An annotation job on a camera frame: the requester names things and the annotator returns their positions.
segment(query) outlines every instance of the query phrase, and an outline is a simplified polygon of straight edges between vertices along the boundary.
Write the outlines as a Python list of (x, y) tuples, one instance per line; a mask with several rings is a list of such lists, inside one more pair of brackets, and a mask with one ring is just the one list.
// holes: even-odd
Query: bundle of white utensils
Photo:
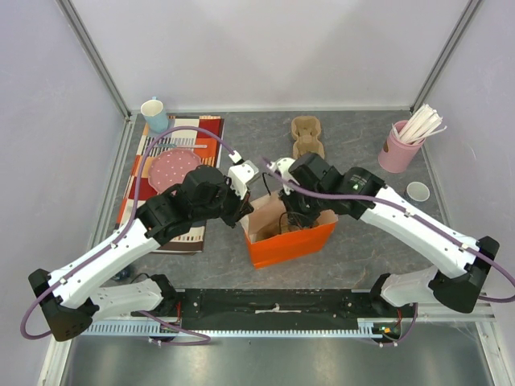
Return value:
[(409, 145), (418, 145), (424, 138), (442, 133), (447, 126), (443, 129), (436, 130), (441, 124), (442, 117), (438, 115), (436, 110), (432, 109), (429, 105), (423, 105), (413, 114), (401, 133), (397, 131), (395, 126), (393, 127), (393, 133), (400, 142)]

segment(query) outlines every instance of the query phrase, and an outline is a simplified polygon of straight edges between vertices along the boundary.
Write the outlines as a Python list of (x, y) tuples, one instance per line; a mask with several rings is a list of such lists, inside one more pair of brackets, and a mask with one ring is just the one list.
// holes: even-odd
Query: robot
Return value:
[[(188, 232), (197, 221), (221, 218), (234, 228), (251, 213), (249, 185), (261, 173), (237, 153), (231, 159), (234, 165), (227, 175), (215, 167), (199, 166), (181, 184), (148, 199), (135, 211), (134, 220), (79, 259), (51, 272), (37, 269), (29, 276), (36, 297), (47, 293), (39, 305), (57, 341), (72, 339), (93, 322), (120, 314), (173, 311), (178, 293), (164, 275), (130, 285), (101, 285), (139, 257)], [(477, 254), (493, 260), (499, 248), (494, 239), (476, 240), (446, 227), (360, 167), (341, 174), (318, 154), (280, 158), (266, 165), (283, 182), (279, 197), (292, 224), (309, 228), (321, 211), (331, 209), (383, 229), (433, 264), (414, 273), (381, 275), (367, 301), (378, 314), (435, 300), (461, 313), (472, 312), (491, 267)], [(360, 199), (334, 199), (338, 195)]]

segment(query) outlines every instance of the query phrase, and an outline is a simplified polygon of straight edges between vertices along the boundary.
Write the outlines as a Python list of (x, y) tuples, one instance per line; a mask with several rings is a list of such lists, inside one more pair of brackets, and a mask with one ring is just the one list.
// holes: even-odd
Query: cup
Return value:
[[(394, 125), (398, 133), (401, 133), (406, 123), (408, 123), (408, 121), (399, 121)], [(392, 128), (377, 158), (379, 165), (390, 173), (402, 173), (408, 168), (411, 160), (425, 141), (426, 139), (424, 138), (422, 142), (417, 145), (403, 143), (397, 139)]]
[(142, 114), (154, 133), (162, 133), (168, 129), (168, 115), (162, 101), (154, 96), (142, 105)]
[(404, 198), (408, 203), (417, 207), (421, 203), (426, 202), (431, 193), (429, 192), (429, 187), (426, 184), (420, 183), (418, 181), (409, 183), (404, 191)]

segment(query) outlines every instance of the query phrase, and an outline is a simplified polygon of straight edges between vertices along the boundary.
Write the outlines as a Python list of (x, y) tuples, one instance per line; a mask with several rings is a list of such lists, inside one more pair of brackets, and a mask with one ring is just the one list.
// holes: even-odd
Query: white wall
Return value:
[(86, 250), (123, 124), (53, 1), (0, 2), (0, 31), (0, 383), (27, 386), (48, 345), (19, 333), (27, 276)]
[[(429, 96), (449, 129), (427, 142), (450, 221), (501, 243), (496, 261), (515, 274), (515, 2), (484, 2)], [(488, 295), (515, 289), (492, 272)], [(515, 304), (495, 307), (515, 369)]]
[(410, 106), (466, 0), (74, 0), (131, 109)]

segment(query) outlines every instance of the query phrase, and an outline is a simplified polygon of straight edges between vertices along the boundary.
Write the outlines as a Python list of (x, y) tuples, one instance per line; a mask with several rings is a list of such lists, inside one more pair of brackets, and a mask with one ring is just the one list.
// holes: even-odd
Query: orange box side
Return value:
[(335, 226), (336, 222), (323, 224), (312, 229), (277, 235), (256, 243), (252, 243), (249, 235), (245, 233), (250, 260), (255, 268), (263, 268), (318, 252), (328, 241)]

